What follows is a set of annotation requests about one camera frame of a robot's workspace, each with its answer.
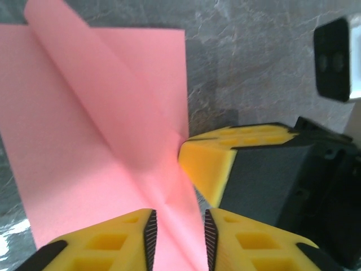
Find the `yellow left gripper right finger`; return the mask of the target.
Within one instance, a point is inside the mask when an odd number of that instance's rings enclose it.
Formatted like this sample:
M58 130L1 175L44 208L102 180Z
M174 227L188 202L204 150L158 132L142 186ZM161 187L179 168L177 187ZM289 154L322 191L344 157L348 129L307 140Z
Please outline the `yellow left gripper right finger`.
M209 271L343 271L314 242L219 208L205 211Z

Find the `pink square paper sheet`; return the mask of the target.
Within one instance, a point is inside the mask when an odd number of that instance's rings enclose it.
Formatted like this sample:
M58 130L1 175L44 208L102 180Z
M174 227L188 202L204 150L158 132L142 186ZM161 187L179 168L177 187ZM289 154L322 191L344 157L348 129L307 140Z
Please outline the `pink square paper sheet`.
M157 212L154 271L208 271L178 163L188 137L185 32L93 28L64 0L0 24L0 135L37 246Z

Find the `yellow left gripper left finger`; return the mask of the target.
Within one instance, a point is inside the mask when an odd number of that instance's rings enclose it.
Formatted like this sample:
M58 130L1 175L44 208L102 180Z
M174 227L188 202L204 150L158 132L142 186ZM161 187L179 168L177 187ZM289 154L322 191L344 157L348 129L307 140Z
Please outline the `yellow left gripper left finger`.
M140 209L57 237L29 259L29 271L153 271L157 212Z

